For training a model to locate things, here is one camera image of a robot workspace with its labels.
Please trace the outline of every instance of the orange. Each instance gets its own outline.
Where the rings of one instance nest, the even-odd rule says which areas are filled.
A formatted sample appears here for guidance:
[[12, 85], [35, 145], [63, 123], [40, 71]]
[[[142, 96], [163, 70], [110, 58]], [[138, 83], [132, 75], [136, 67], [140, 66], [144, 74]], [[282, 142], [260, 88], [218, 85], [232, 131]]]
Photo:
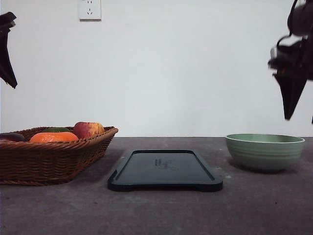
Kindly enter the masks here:
[[35, 134], [30, 142], [76, 141], [78, 137], [71, 132], [42, 132]]

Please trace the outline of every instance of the brown wicker basket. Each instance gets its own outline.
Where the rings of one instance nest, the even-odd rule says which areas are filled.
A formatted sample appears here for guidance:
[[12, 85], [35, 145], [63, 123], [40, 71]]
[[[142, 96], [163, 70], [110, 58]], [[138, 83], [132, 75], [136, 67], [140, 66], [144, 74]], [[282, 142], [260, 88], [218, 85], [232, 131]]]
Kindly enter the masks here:
[[[23, 131], [26, 140], [47, 127]], [[56, 185], [73, 180], [77, 174], [104, 156], [118, 132], [105, 127], [105, 133], [69, 142], [0, 142], [0, 184]]]

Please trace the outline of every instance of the concrete surface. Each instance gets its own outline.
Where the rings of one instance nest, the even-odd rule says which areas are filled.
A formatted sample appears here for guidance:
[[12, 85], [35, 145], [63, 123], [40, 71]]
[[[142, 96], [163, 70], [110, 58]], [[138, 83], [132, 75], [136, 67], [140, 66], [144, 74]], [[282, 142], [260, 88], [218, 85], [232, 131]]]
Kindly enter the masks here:
[[[106, 155], [63, 185], [0, 186], [1, 235], [312, 235], [313, 138], [279, 173], [240, 168], [224, 138], [114, 138]], [[221, 175], [218, 192], [107, 189], [132, 149], [194, 149]]]

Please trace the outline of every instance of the electrical outlet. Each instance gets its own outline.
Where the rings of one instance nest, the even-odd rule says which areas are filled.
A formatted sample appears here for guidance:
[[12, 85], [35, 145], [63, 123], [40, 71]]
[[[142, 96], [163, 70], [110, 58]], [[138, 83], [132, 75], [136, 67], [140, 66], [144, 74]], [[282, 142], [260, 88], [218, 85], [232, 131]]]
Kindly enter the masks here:
[[101, 0], [78, 0], [78, 11], [81, 21], [100, 21]]

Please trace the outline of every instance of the green bowl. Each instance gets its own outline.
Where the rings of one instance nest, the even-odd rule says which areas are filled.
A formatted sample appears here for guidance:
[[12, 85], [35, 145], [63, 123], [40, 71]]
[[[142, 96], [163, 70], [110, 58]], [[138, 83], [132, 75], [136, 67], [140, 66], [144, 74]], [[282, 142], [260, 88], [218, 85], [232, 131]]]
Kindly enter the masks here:
[[233, 134], [225, 138], [239, 165], [262, 171], [289, 167], [300, 158], [305, 143], [303, 138], [281, 135]]

